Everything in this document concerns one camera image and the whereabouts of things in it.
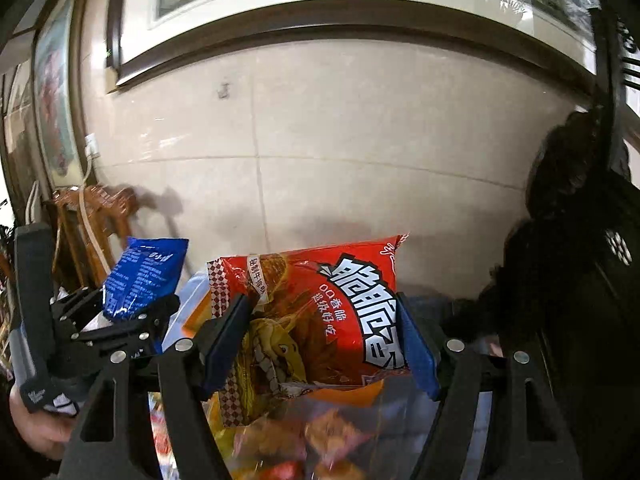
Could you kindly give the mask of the person's left hand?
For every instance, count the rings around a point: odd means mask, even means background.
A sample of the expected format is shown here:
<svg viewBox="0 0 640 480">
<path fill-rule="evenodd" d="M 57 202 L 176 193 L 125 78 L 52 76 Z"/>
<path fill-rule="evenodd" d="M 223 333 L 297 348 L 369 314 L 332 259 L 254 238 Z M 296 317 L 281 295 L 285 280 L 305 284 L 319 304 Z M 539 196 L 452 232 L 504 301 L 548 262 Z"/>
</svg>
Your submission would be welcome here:
<svg viewBox="0 0 640 480">
<path fill-rule="evenodd" d="M 17 432 L 33 451 L 49 460 L 62 460 L 76 419 L 45 411 L 29 413 L 16 385 L 10 390 L 9 409 Z"/>
</svg>

